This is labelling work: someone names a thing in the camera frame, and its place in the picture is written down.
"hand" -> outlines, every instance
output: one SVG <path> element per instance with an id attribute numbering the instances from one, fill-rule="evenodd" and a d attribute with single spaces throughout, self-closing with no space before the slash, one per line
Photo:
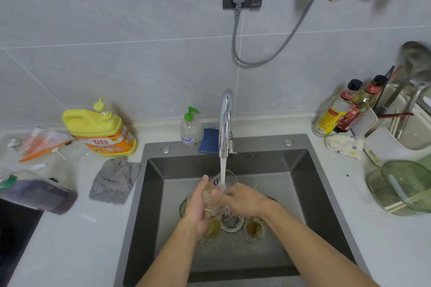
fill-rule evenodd
<path id="1" fill-rule="evenodd" d="M 225 193 L 214 190 L 211 197 L 214 202 L 229 206 L 234 215 L 244 218 L 262 217 L 263 205 L 270 201 L 255 189 L 242 184 L 235 184 Z"/>
<path id="2" fill-rule="evenodd" d="M 199 236 L 207 230 L 209 219 L 205 216 L 205 204 L 203 202 L 203 189 L 208 182 L 208 176 L 204 175 L 198 183 L 191 197 L 187 200 L 183 220 L 196 229 Z"/>

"stainless steel sink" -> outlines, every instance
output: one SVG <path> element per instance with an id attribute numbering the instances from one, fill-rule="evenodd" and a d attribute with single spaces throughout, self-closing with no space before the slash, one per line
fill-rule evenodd
<path id="1" fill-rule="evenodd" d="M 292 146 L 283 143 L 285 138 Z M 161 148 L 169 146 L 167 154 Z M 227 169 L 242 184 L 274 198 L 353 262 L 363 266 L 357 246 L 332 194 L 307 135 L 235 139 L 237 154 Z M 135 286 L 180 220 L 179 207 L 202 175 L 220 172 L 217 154 L 200 154 L 182 142 L 146 144 L 115 286 Z M 292 260 L 269 229 L 256 244 L 243 229 L 222 231 L 197 245 L 189 282 L 298 275 Z"/>

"person's right hand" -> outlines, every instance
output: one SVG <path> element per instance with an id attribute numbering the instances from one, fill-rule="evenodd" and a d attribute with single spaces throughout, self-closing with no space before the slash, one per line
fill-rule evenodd
<path id="1" fill-rule="evenodd" d="M 216 203 L 229 206 L 234 215 L 245 218 L 262 216 L 264 203 L 270 201 L 255 189 L 239 183 L 225 193 L 214 190 L 212 197 Z"/>

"countertop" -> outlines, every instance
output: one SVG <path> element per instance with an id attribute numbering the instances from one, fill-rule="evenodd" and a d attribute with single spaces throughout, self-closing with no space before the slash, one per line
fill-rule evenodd
<path id="1" fill-rule="evenodd" d="M 311 119 L 307 116 L 237 119 L 232 123 L 232 131 L 234 137 L 308 134 L 372 278 L 382 287 L 429 285 L 431 217 L 386 214 L 365 184 L 366 173 L 376 168 L 366 154 L 358 161 L 327 150 L 324 140 L 311 132 Z M 206 126 L 216 127 L 217 123 L 208 122 Z M 179 141 L 177 123 L 139 126 L 134 131 L 139 144 L 136 153 L 129 157 L 132 162 L 141 160 L 145 143 Z M 69 157 L 67 162 L 50 154 L 18 164 L 18 154 L 6 151 L 5 145 L 9 138 L 20 134 L 22 131 L 3 133 L 0 166 L 17 170 L 48 162 L 43 169 L 45 174 L 75 188 L 78 199 L 64 215 L 42 215 L 8 287 L 112 286 L 133 192 L 124 205 L 91 201 L 88 193 L 93 179 L 107 158 L 90 154 L 80 142 L 60 149 Z M 272 281 L 272 286 L 287 284 L 302 285 L 300 279 Z"/>

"gray rag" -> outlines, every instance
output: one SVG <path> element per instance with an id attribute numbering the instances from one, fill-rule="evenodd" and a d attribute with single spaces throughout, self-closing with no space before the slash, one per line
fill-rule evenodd
<path id="1" fill-rule="evenodd" d="M 140 163 L 127 162 L 127 157 L 109 159 L 103 164 L 93 181 L 89 194 L 90 199 L 124 204 L 140 169 Z"/>

